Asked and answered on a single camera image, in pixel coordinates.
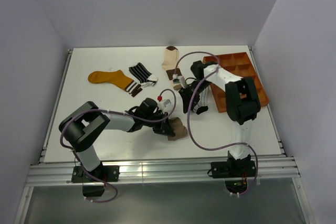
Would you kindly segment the taupe sock maroon stripes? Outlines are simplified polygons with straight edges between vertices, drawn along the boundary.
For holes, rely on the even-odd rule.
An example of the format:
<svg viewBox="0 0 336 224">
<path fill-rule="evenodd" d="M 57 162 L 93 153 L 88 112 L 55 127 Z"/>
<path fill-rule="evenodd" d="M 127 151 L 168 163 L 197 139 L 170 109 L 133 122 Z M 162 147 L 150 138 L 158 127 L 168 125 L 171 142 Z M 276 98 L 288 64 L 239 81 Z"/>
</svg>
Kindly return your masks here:
<svg viewBox="0 0 336 224">
<path fill-rule="evenodd" d="M 188 130 L 180 118 L 171 118 L 169 119 L 169 123 L 175 136 L 168 136 L 168 141 L 177 141 L 188 136 Z"/>
</svg>

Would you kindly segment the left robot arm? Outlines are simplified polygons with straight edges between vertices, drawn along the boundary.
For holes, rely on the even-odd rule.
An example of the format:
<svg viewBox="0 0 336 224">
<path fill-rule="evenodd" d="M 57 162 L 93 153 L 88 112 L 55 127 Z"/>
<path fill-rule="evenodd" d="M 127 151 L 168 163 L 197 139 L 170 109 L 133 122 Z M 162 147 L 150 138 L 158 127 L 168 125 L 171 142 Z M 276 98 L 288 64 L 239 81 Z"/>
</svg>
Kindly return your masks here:
<svg viewBox="0 0 336 224">
<path fill-rule="evenodd" d="M 94 102 L 88 101 L 60 123 L 59 131 L 80 159 L 84 167 L 84 177 L 96 182 L 102 176 L 103 164 L 93 143 L 103 130 L 131 133 L 147 126 L 156 134 L 174 137 L 176 134 L 167 112 L 170 106 L 169 99 L 163 100 L 158 97 L 158 101 L 155 101 L 146 98 L 139 106 L 124 112 L 111 113 L 99 109 Z"/>
</svg>

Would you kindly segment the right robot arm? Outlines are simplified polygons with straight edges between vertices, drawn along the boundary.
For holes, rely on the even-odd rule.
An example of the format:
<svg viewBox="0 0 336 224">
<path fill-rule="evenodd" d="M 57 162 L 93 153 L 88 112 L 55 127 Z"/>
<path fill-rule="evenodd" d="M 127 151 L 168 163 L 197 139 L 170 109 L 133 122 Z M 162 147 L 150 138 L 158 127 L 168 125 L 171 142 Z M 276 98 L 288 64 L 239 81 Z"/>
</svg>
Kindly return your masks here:
<svg viewBox="0 0 336 224">
<path fill-rule="evenodd" d="M 183 113 L 187 119 L 190 118 L 190 112 L 201 100 L 201 93 L 210 84 L 225 92 L 226 112 L 234 122 L 234 142 L 228 145 L 227 170 L 234 177 L 240 176 L 251 161 L 251 129 L 261 109 L 255 83 L 251 77 L 237 76 L 213 61 L 196 61 L 191 71 L 195 80 L 191 84 L 183 84 L 178 91 L 183 101 Z"/>
</svg>

